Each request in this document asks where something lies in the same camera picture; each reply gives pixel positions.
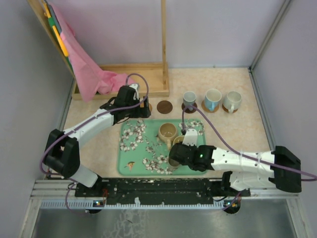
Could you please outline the dark reddish wooden coaster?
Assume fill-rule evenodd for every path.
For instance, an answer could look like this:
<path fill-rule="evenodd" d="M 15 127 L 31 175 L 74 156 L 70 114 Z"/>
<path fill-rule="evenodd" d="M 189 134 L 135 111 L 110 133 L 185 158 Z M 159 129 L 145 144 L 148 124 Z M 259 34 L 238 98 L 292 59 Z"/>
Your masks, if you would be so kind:
<path fill-rule="evenodd" d="M 173 105 L 170 101 L 162 100 L 157 104 L 157 111 L 161 114 L 168 114 L 173 110 Z"/>

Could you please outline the dark brown wooden coaster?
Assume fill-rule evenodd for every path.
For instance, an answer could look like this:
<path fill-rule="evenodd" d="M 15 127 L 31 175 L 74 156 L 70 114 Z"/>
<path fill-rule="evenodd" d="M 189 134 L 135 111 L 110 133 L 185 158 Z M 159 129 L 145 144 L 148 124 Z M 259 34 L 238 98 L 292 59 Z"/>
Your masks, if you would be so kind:
<path fill-rule="evenodd" d="M 187 106 L 187 105 L 185 105 L 184 103 L 182 103 L 181 109 L 184 110 L 184 108 L 185 108 L 186 106 Z M 191 108 L 187 108 L 187 109 L 185 110 L 185 113 L 187 113 L 187 114 L 192 114 L 192 113 L 196 112 L 196 108 L 197 108 L 196 102 L 190 103 L 189 106 L 191 106 Z"/>

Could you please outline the light woven coaster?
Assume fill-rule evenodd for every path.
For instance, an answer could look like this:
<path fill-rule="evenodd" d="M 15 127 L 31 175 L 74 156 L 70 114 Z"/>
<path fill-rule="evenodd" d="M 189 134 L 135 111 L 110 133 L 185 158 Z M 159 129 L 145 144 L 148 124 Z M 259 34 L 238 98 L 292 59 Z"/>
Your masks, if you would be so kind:
<path fill-rule="evenodd" d="M 204 112 L 207 112 L 207 113 L 215 113 L 215 112 L 217 112 L 218 109 L 219 109 L 219 105 L 217 105 L 213 111 L 210 111 L 210 110 L 205 106 L 205 102 L 204 102 L 204 101 L 201 102 L 201 106 L 202 106 L 203 111 L 204 111 Z"/>

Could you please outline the light brown wooden coaster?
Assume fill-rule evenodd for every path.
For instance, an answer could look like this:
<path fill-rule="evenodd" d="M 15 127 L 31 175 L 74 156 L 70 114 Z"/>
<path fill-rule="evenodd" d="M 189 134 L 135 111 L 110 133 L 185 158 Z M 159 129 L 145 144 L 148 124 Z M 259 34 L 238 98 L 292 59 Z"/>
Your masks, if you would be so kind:
<path fill-rule="evenodd" d="M 238 109 L 235 109 L 233 110 L 232 112 L 230 112 L 225 106 L 224 104 L 222 104 L 222 109 L 226 112 L 226 113 L 229 113 L 229 114 L 233 114 L 233 113 L 236 113 L 238 111 Z"/>

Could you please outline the small blue-grey cup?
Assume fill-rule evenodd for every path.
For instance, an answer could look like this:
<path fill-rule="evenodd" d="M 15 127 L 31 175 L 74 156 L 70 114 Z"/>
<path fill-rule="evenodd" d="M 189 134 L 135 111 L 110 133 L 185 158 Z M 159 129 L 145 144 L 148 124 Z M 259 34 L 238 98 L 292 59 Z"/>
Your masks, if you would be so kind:
<path fill-rule="evenodd" d="M 194 104 L 196 102 L 196 94 L 193 91 L 187 91 L 183 95 L 183 104 L 184 107 L 187 107 L 187 110 L 193 111 Z"/>

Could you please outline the light blue mug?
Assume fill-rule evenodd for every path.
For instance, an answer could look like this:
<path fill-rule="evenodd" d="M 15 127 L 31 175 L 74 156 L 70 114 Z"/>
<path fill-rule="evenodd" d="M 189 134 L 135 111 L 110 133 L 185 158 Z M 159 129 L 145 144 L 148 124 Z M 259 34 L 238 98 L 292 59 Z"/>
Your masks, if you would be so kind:
<path fill-rule="evenodd" d="M 222 94 L 217 89 L 209 89 L 204 98 L 204 104 L 208 111 L 214 112 L 216 107 L 219 105 Z"/>

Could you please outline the white grey mug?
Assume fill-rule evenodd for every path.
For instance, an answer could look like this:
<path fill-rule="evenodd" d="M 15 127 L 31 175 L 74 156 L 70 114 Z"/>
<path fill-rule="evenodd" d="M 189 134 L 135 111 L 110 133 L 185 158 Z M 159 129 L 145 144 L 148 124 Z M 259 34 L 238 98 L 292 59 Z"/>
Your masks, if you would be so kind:
<path fill-rule="evenodd" d="M 223 103 L 224 106 L 232 112 L 235 109 L 239 109 L 242 103 L 242 95 L 237 91 L 230 91 L 224 97 Z"/>

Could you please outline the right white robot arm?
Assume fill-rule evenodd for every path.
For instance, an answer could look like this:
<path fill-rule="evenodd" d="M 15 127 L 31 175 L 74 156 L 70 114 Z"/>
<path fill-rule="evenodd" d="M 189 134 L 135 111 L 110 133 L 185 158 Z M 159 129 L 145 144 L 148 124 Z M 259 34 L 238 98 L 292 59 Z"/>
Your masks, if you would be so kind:
<path fill-rule="evenodd" d="M 301 161 L 284 146 L 273 151 L 235 153 L 212 145 L 197 145 L 198 132 L 188 129 L 183 141 L 170 146 L 169 158 L 191 170 L 223 171 L 221 190 L 227 196 L 249 188 L 300 193 Z"/>

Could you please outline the small grey cup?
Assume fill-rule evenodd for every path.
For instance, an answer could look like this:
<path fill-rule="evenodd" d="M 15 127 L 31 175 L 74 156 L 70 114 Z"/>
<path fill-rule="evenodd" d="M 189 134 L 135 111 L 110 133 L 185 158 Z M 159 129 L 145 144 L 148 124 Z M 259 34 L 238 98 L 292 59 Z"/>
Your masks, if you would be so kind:
<path fill-rule="evenodd" d="M 171 158 L 168 159 L 168 163 L 173 168 L 177 168 L 180 165 L 179 162 L 177 162 L 176 160 L 171 159 Z"/>

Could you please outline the yellow mug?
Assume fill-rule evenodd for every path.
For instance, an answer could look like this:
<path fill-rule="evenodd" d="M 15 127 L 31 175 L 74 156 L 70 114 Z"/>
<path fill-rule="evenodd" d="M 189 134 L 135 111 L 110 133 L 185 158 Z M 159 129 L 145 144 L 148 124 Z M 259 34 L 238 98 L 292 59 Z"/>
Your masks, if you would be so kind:
<path fill-rule="evenodd" d="M 174 139 L 173 143 L 172 143 L 172 146 L 174 146 L 174 145 L 177 144 L 177 143 L 182 144 L 183 141 L 184 141 L 184 137 L 185 137 L 184 135 L 180 135 L 180 136 L 176 137 L 176 138 Z"/>

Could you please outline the pink cloth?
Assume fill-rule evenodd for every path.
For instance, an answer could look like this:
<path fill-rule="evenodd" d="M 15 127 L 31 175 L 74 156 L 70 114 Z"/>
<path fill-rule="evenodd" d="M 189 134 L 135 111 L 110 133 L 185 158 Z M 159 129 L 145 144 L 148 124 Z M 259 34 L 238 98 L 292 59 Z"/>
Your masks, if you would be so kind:
<path fill-rule="evenodd" d="M 96 93 L 117 92 L 126 84 L 127 74 L 102 70 L 75 39 L 75 32 L 56 6 L 51 4 L 61 27 L 61 39 L 68 51 L 68 58 L 83 101 L 89 102 Z"/>

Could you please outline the beige mug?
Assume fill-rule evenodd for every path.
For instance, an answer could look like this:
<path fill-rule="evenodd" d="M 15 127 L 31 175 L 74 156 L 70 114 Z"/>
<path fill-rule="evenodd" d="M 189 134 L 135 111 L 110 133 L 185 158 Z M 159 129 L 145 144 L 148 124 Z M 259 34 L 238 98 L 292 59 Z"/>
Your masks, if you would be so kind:
<path fill-rule="evenodd" d="M 158 138 L 167 145 L 168 151 L 177 136 L 178 130 L 176 126 L 169 122 L 162 124 L 158 130 Z"/>

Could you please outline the green floral tray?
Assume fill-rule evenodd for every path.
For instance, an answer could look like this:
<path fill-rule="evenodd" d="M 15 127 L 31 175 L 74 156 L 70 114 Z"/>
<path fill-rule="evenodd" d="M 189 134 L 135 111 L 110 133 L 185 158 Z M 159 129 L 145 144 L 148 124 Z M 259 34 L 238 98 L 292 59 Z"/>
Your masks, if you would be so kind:
<path fill-rule="evenodd" d="M 188 166 L 173 168 L 168 163 L 167 144 L 158 138 L 161 125 L 171 123 L 181 135 L 181 119 L 131 119 L 123 123 L 117 157 L 117 170 L 122 176 L 200 176 Z"/>

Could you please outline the yellow green hanger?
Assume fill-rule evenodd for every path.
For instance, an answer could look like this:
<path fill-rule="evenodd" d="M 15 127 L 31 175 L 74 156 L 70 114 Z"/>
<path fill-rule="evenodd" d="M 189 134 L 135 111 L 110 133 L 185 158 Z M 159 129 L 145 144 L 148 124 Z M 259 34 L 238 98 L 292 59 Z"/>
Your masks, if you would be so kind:
<path fill-rule="evenodd" d="M 61 36 L 60 36 L 61 27 L 60 27 L 60 24 L 57 20 L 55 12 L 54 12 L 52 6 L 50 4 L 48 4 L 48 2 L 46 0 L 43 0 L 42 3 L 44 6 L 44 9 L 45 9 L 45 16 L 48 18 L 49 25 L 53 30 L 53 33 L 54 33 L 54 35 L 57 39 L 57 42 L 62 50 L 62 53 L 65 57 L 68 57 L 69 56 L 68 51 L 67 51 L 66 46 L 65 46 L 65 44 L 62 41 Z"/>

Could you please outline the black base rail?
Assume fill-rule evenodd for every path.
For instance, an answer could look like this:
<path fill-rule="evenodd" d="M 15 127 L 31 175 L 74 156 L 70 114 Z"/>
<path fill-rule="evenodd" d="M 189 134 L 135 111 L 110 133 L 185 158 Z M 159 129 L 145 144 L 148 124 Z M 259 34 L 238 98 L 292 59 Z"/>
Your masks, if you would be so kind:
<path fill-rule="evenodd" d="M 223 178 L 100 178 L 89 188 L 78 184 L 75 197 L 101 197 L 107 205 L 212 205 L 216 197 L 234 197 L 229 172 Z"/>

